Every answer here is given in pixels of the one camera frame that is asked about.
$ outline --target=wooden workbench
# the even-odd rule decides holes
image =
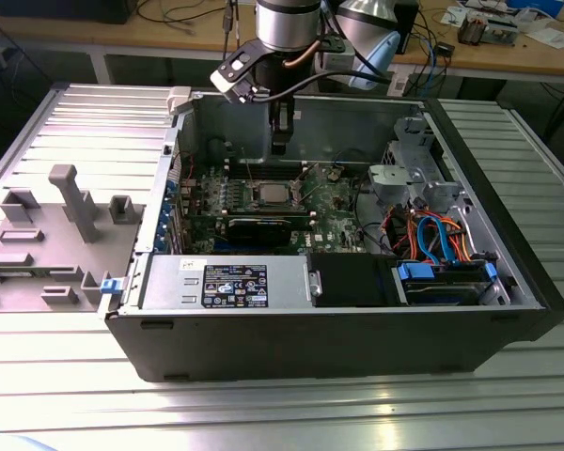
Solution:
[[[180,5],[176,0],[163,0],[163,3],[167,8]],[[422,0],[424,15],[437,38],[455,46],[449,74],[522,80],[536,80],[541,76],[540,81],[564,81],[564,49],[556,50],[524,35],[518,37],[513,47],[492,44],[473,47],[458,43],[457,28],[439,23],[443,9],[453,3],[451,0]],[[196,15],[223,5],[223,0],[206,0],[199,7],[176,11],[175,16]],[[157,0],[145,5],[143,13],[151,18],[162,18]],[[108,83],[105,54],[218,59],[224,40],[222,14],[218,11],[194,20],[193,26],[188,27],[192,36],[137,15],[124,25],[3,17],[0,17],[0,24],[13,38],[29,47],[88,53],[99,82]],[[254,8],[241,6],[241,42],[254,37]],[[236,47],[234,40],[230,35],[230,49]],[[0,44],[5,43],[0,35]],[[426,59],[417,40],[411,39],[406,54],[396,55],[391,69],[399,65],[419,70],[417,66],[426,64]]]

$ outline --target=circuit board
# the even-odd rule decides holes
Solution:
[[[293,179],[231,178],[221,167],[205,168],[196,187],[180,204],[187,232],[185,254],[304,255],[366,252],[353,214],[354,179],[342,168],[314,164],[297,183]],[[232,245],[235,221],[283,222],[290,228],[284,245]]]

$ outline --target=computer tower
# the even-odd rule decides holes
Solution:
[[[0,0],[0,15],[126,23],[138,0]]]
[[[401,35],[401,41],[396,54],[404,54],[410,40],[410,33],[414,27],[415,16],[417,16],[417,0],[397,0],[395,4],[395,16],[397,17],[397,31]]]

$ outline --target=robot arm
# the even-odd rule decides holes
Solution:
[[[257,39],[223,61],[211,81],[231,102],[263,102],[259,89],[269,90],[272,153],[284,154],[295,90],[324,77],[362,89],[376,85],[374,72],[386,70],[400,41],[393,7],[394,0],[345,1],[334,20],[339,35],[321,22],[332,11],[320,0],[257,0]],[[366,62],[356,54],[365,54]],[[318,75],[310,78],[314,66]]]

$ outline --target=motherboard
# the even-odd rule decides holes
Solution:
[[[336,164],[198,168],[171,195],[171,253],[366,252],[353,201],[358,178]]]

